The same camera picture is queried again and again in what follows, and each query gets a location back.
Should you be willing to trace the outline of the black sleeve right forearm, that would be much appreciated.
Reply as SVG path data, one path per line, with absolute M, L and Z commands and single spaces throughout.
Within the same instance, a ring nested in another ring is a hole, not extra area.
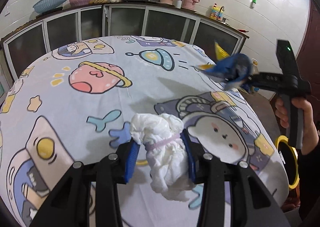
M 319 135 L 313 122 L 304 130 L 298 173 L 301 226 L 319 226 Z

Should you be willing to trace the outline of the person right hand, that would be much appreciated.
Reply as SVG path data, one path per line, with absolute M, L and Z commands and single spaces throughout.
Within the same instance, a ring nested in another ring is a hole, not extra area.
M 282 127 L 289 129 L 290 142 L 296 141 L 296 147 L 300 148 L 302 155 L 312 152 L 319 142 L 316 126 L 313 122 L 312 105 L 305 98 L 297 97 L 284 100 L 278 97 L 275 103 L 275 115 L 280 119 Z

